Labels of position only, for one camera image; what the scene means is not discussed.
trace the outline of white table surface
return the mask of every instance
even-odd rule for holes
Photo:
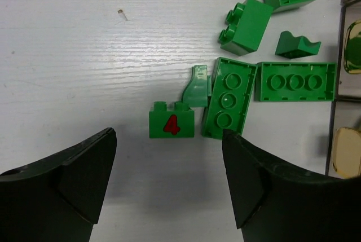
[[[114,127],[118,150],[91,241],[242,241],[221,141],[148,139],[154,101],[179,99],[191,66],[219,56],[249,63],[274,55],[289,30],[322,41],[337,61],[340,0],[274,15],[255,53],[219,49],[223,20],[244,0],[0,0],[0,172]],[[118,14],[122,9],[127,17]],[[324,172],[331,104],[251,102],[243,136]]]

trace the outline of number 2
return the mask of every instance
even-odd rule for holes
[[[168,122],[165,124],[163,131],[171,132],[172,135],[177,135],[180,131],[180,127],[178,126],[178,118],[177,115],[171,115],[168,119]]]

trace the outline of green curved slope brick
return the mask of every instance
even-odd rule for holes
[[[305,36],[294,37],[286,30],[280,35],[275,54],[288,59],[303,58],[317,55],[320,47],[321,42],[312,43]]]
[[[207,76],[207,65],[192,67],[192,78],[182,95],[182,102],[191,108],[207,107],[210,96],[210,76]]]
[[[361,73],[361,20],[350,25],[345,42],[344,68],[347,73]]]

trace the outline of green 2x3 brick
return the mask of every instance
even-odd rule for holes
[[[223,129],[242,133],[257,66],[218,58],[212,76],[212,97],[204,111],[202,135],[222,139]]]
[[[333,101],[336,63],[259,63],[256,99],[263,102]]]

